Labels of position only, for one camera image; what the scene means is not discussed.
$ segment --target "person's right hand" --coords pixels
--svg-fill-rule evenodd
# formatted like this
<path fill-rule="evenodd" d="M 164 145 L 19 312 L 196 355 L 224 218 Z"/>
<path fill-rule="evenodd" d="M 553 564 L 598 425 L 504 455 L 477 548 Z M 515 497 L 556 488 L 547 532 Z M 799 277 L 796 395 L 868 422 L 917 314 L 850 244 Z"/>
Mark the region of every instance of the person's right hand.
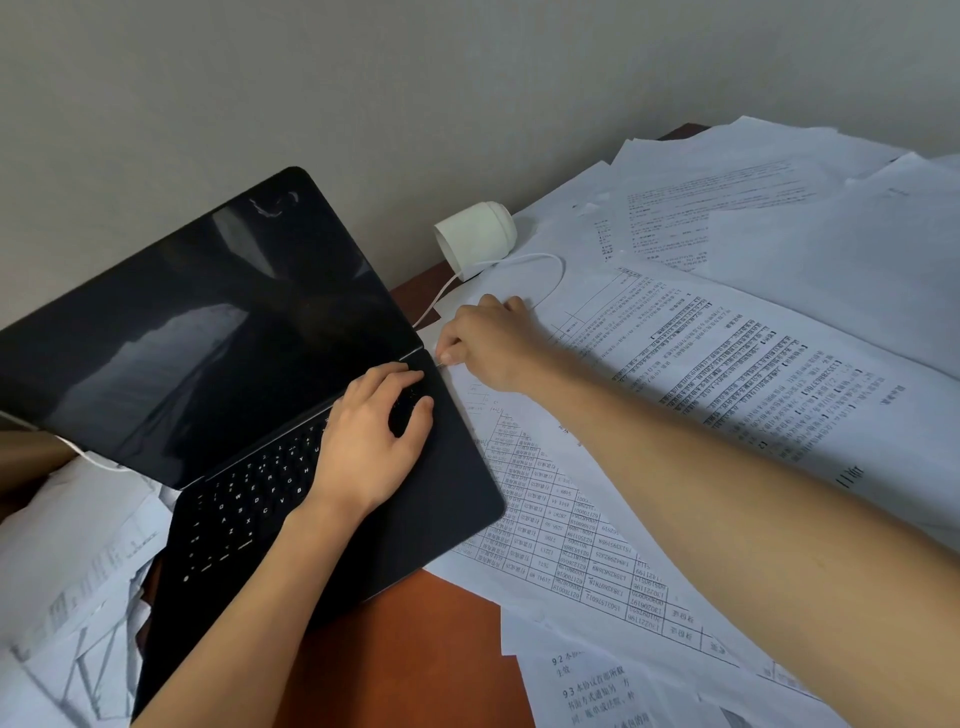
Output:
<path fill-rule="evenodd" d="M 489 293 L 479 305 L 462 305 L 437 342 L 442 364 L 466 363 L 480 381 L 500 392 L 524 392 L 531 381 L 559 358 L 530 319 L 517 296 L 501 303 Z"/>

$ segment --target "laptop lid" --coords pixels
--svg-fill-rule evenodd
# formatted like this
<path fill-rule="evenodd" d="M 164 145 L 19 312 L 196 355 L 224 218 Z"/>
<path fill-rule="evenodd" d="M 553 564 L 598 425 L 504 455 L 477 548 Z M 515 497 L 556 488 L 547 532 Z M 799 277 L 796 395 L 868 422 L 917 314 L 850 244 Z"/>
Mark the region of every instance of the laptop lid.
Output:
<path fill-rule="evenodd" d="M 181 488 L 419 346 L 291 167 L 0 331 L 0 410 Z"/>

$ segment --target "black laptop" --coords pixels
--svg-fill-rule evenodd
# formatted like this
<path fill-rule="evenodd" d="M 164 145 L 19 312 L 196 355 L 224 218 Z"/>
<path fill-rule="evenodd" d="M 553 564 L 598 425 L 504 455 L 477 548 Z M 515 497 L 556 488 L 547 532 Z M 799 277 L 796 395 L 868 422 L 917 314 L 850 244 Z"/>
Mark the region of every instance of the black laptop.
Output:
<path fill-rule="evenodd" d="M 430 352 L 320 190 L 289 168 L 0 331 L 0 410 L 181 489 L 135 711 L 227 607 L 313 480 L 326 413 L 371 366 L 425 372 L 419 462 L 361 524 L 311 624 L 498 519 Z"/>

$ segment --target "wooden desk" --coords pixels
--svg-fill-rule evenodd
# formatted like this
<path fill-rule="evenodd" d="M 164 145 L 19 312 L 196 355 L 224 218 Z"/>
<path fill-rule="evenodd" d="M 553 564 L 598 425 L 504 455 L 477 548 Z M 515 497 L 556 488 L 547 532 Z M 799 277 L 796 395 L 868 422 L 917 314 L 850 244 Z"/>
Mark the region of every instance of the wooden desk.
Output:
<path fill-rule="evenodd" d="M 684 124 L 663 139 L 706 128 Z M 391 293 L 415 321 L 452 275 L 440 263 Z M 276 728 L 433 725 L 534 721 L 516 659 L 500 655 L 500 608 L 422 570 L 304 638 L 276 720 Z"/>

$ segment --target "wrist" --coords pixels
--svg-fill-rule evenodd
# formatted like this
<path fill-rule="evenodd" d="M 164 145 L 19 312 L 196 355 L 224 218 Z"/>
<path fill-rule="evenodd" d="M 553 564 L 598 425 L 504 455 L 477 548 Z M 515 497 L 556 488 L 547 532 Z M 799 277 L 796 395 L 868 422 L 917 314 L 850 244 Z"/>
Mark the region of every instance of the wrist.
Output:
<path fill-rule="evenodd" d="M 367 517 L 367 512 L 359 502 L 327 494 L 311 494 L 287 516 L 283 530 L 302 541 L 304 546 L 327 548 L 331 540 L 344 544 L 349 541 L 360 522 Z"/>

